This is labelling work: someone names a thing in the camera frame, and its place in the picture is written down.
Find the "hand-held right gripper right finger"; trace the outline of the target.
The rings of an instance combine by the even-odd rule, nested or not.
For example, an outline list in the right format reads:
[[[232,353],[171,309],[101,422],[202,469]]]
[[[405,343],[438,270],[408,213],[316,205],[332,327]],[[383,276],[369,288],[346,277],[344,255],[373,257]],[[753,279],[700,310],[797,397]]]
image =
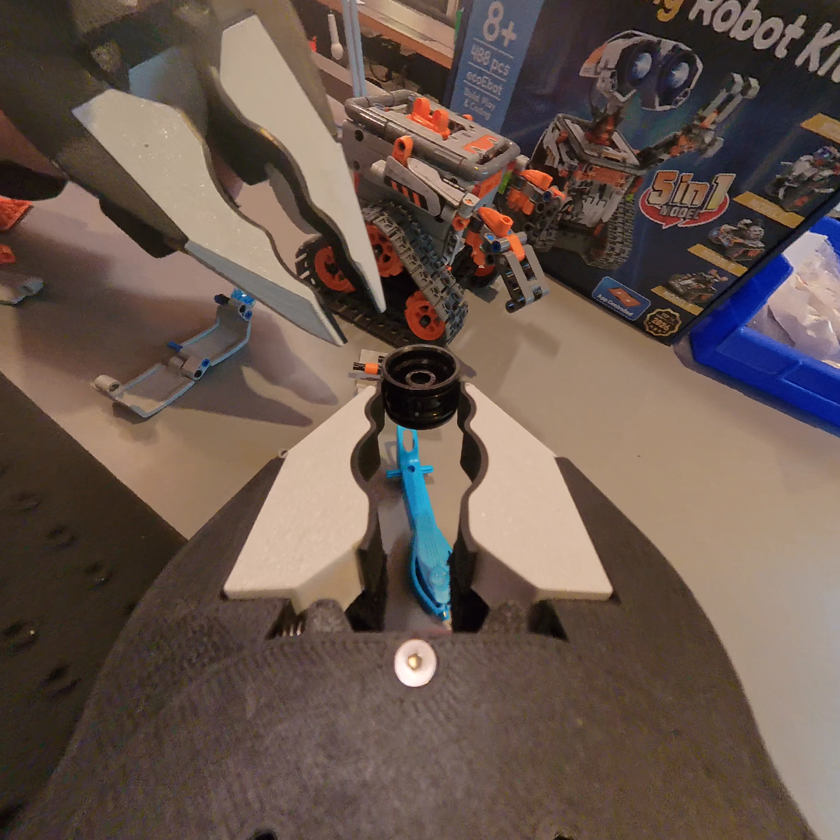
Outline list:
[[[613,595],[554,452],[475,385],[462,384],[460,504],[453,596],[489,607]]]

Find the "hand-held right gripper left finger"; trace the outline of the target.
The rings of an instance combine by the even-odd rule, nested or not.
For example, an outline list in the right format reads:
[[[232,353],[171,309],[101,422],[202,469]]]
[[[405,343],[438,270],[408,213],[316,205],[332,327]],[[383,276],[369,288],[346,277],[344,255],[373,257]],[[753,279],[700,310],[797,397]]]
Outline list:
[[[351,457],[373,426],[373,386],[287,451],[225,584],[230,600],[286,598],[348,608],[362,594],[360,548],[371,502]]]

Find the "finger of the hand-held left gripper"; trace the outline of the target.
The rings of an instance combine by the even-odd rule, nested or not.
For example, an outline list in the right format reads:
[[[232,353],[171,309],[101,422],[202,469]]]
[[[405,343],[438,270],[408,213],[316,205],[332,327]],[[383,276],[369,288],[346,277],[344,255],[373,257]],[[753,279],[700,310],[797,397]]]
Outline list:
[[[311,50],[279,50],[320,117],[327,120],[332,111]],[[222,89],[220,58],[217,69],[210,67],[217,99],[206,111],[206,137],[202,138],[188,114],[172,108],[173,103],[186,100],[175,94],[172,67],[158,68],[169,56],[163,54],[131,71],[132,77],[140,73],[153,100],[129,98],[126,103],[103,104],[102,100],[111,97],[110,91],[86,106],[93,118],[82,117],[83,122],[92,124],[110,151],[119,148],[119,141],[129,142],[126,168],[142,186],[150,188],[188,235],[181,252],[310,335],[335,346],[345,344],[333,315],[323,307],[317,292],[298,278],[294,266],[280,258],[269,231],[241,212],[233,188],[223,183],[216,164],[222,163],[243,182],[268,180],[278,200],[290,193],[299,216],[328,239],[345,266],[338,236],[306,207],[286,156],[260,129],[242,119]],[[332,133],[338,141],[335,124]]]
[[[320,117],[257,15],[227,26],[220,51],[222,89],[242,119],[286,156],[306,207],[338,236],[350,268],[383,312],[380,272],[332,114]]]

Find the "black toy wheel hub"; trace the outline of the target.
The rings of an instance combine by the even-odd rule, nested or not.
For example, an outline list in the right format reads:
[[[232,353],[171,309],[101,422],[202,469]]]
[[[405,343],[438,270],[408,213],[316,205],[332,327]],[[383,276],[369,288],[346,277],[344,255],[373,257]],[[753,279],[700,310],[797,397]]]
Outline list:
[[[446,425],[459,404],[459,361],[446,348],[414,344],[380,364],[386,415],[400,427],[427,431]]]

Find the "blue plastic separator tool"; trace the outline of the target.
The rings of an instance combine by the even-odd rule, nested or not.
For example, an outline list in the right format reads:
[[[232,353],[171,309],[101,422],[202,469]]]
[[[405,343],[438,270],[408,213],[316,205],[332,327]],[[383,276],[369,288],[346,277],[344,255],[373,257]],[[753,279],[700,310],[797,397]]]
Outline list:
[[[396,427],[397,468],[386,472],[398,479],[412,531],[408,558],[409,583],[425,612],[447,627],[452,626],[449,561],[452,546],[438,526],[428,495],[426,476],[434,468],[422,463],[417,431]]]

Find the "grey orange tracked toy robot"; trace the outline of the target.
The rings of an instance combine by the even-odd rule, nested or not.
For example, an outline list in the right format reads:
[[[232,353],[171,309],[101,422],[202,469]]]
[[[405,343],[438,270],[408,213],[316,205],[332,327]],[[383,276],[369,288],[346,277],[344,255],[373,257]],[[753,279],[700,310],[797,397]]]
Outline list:
[[[550,291],[524,223],[497,209],[511,175],[532,175],[516,143],[413,91],[344,103],[343,152],[385,294],[378,312],[317,235],[296,254],[299,277],[329,310],[394,348],[450,345],[466,291],[497,278],[517,312]]]

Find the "long grey panel blue pins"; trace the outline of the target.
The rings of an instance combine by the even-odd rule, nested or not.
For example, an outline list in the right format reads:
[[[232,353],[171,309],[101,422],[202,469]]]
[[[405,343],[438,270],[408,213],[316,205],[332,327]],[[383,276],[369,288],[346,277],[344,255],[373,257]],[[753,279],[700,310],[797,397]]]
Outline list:
[[[239,289],[214,299],[214,325],[181,343],[169,342],[173,355],[165,364],[155,364],[125,383],[103,374],[92,386],[141,418],[152,417],[172,404],[249,341],[256,301]]]

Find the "small grey panel orange pin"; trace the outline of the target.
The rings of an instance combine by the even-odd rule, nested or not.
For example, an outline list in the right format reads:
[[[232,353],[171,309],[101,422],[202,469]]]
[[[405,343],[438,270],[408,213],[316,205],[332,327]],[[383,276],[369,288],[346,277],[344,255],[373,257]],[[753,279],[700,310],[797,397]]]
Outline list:
[[[44,288],[44,281],[36,276],[26,275],[15,270],[13,250],[1,245],[1,304],[17,306],[23,300],[39,294]]]

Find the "dark dimpled mat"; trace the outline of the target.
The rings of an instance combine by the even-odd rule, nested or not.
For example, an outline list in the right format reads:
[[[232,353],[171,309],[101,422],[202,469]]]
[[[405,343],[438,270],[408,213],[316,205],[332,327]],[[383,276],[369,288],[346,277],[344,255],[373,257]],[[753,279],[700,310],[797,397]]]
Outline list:
[[[57,766],[133,608],[184,543],[2,377],[2,833]]]

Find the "blue storage bin with bags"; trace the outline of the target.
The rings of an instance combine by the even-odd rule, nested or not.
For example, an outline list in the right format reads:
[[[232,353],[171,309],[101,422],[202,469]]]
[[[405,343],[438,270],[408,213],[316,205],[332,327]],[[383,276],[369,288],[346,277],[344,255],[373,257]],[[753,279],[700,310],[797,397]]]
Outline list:
[[[792,272],[784,252],[772,255],[673,349],[689,369],[838,436],[838,369],[751,326]]]

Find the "clear plastic bags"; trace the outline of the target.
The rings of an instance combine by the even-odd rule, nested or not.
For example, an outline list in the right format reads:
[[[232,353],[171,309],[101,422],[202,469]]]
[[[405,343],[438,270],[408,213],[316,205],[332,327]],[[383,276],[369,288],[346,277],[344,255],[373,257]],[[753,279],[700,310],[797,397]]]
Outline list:
[[[816,361],[839,368],[838,256],[824,234],[804,234],[784,252],[791,275],[752,328]]]

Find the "dark blue robot kit box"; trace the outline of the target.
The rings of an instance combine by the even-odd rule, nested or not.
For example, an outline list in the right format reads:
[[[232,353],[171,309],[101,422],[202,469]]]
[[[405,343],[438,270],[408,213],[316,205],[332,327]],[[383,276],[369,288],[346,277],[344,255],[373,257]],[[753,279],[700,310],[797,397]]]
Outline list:
[[[461,2],[452,109],[545,274],[665,344],[838,204],[839,2]]]

